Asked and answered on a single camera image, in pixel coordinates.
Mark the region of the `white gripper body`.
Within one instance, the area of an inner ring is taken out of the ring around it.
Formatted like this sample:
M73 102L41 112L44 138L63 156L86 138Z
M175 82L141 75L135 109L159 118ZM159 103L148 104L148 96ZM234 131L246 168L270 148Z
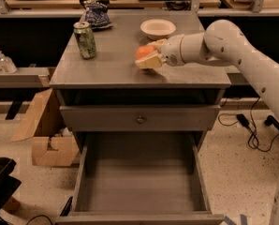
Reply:
M182 66L184 60L181 56L181 44L184 35L173 36L167 39L161 46L161 54L166 63L172 67Z

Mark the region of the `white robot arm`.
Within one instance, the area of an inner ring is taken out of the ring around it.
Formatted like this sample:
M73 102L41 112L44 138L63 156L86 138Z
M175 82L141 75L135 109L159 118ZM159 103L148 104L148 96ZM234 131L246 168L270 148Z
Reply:
M256 49L233 22L217 20L201 33L157 39L137 49L135 63L140 69L232 65L272 110L271 122L279 129L279 64Z

